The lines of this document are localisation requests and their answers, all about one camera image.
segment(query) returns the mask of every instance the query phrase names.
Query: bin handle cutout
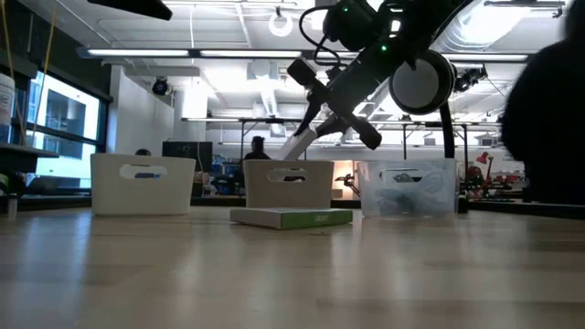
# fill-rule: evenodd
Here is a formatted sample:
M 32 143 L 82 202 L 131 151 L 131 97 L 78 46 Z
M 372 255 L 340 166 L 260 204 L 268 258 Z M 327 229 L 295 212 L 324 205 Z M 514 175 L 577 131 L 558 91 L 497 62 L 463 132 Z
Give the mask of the bin handle cutout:
M 424 177 L 424 173 L 416 168 L 394 168 L 382 170 L 379 177 L 382 182 L 390 180 L 394 183 L 418 183 Z
M 302 168 L 274 168 L 267 174 L 273 183 L 302 183 L 307 180 L 307 171 Z
M 124 164 L 120 167 L 120 176 L 126 179 L 160 179 L 168 175 L 168 171 L 161 165 Z

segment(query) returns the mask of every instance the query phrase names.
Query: ceiling beam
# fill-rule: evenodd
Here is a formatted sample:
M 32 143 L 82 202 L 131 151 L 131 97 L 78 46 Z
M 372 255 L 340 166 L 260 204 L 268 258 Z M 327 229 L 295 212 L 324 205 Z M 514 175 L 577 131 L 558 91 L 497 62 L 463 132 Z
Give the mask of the ceiling beam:
M 155 66 L 148 68 L 146 66 L 126 66 L 126 75 L 128 76 L 147 76 L 147 77 L 200 77 L 201 69 L 198 67 L 166 67 Z

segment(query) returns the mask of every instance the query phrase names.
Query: black dome camera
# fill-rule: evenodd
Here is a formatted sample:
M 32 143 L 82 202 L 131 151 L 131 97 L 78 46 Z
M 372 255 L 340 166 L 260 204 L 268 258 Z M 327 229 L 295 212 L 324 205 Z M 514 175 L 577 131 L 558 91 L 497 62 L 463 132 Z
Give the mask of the black dome camera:
M 153 93 L 158 96 L 166 96 L 173 91 L 173 89 L 166 82 L 167 77 L 158 77 L 153 85 Z

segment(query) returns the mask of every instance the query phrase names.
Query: light wood surface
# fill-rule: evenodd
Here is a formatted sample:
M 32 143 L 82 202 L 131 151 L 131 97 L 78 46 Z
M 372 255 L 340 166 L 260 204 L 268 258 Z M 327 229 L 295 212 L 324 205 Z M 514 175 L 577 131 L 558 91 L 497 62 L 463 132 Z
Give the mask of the light wood surface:
M 274 231 L 187 217 L 0 222 L 0 328 L 585 327 L 585 221 L 472 212 Z

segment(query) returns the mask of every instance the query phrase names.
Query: white cylinder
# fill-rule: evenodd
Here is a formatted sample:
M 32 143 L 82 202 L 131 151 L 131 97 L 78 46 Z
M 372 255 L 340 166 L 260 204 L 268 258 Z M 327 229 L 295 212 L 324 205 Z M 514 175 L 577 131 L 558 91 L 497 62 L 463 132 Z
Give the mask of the white cylinder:
M 15 100 L 15 81 L 0 74 L 0 125 L 9 125 Z

